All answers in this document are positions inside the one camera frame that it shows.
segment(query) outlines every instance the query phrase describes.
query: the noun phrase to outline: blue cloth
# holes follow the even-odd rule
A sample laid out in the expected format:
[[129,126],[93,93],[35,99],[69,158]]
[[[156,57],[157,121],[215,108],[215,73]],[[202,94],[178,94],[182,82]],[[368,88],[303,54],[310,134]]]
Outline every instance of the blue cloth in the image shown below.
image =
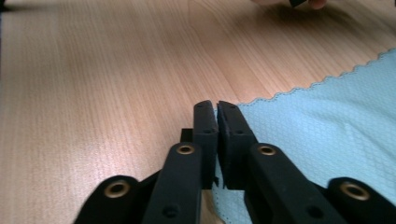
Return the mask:
[[[335,177],[356,178],[396,204],[395,87],[393,49],[340,77],[239,108],[258,140],[280,147],[309,180],[327,187]],[[226,223],[251,223],[242,191],[220,183],[213,197]]]

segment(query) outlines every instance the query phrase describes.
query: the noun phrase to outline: tabletop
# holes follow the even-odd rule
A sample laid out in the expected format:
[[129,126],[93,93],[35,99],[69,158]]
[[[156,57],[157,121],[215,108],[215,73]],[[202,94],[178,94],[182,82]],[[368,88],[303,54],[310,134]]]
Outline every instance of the tabletop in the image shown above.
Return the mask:
[[[309,87],[396,47],[391,0],[7,0],[2,223],[72,223],[103,180],[163,166],[194,104]],[[202,223],[221,223],[209,190]]]

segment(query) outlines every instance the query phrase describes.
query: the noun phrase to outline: wood grain surface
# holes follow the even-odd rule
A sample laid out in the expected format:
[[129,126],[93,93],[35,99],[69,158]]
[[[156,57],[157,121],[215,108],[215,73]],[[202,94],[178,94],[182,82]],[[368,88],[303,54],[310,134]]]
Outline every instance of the wood grain surface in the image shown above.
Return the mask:
[[[396,47],[391,0],[7,0],[1,223],[72,223],[113,175],[161,169],[192,106],[309,87]],[[202,223],[221,223],[210,192]]]

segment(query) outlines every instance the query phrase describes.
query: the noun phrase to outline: textured fabric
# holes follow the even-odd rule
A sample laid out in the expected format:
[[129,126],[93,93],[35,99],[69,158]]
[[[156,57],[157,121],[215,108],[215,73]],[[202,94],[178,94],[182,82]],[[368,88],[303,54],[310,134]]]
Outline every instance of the textured fabric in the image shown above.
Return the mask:
[[[335,177],[356,178],[396,204],[395,87],[393,49],[340,77],[239,108],[258,140],[280,147],[309,180],[327,187]],[[220,186],[219,216],[251,223],[243,193]]]

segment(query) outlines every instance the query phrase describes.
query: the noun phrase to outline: wooden table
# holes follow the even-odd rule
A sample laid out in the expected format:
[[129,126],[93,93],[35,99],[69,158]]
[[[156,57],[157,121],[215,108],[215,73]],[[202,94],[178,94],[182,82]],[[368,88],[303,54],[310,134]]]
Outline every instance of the wooden table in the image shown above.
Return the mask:
[[[113,175],[161,169],[192,106],[248,103],[396,47],[391,0],[7,0],[2,223],[72,223]],[[220,223],[204,193],[203,223]]]

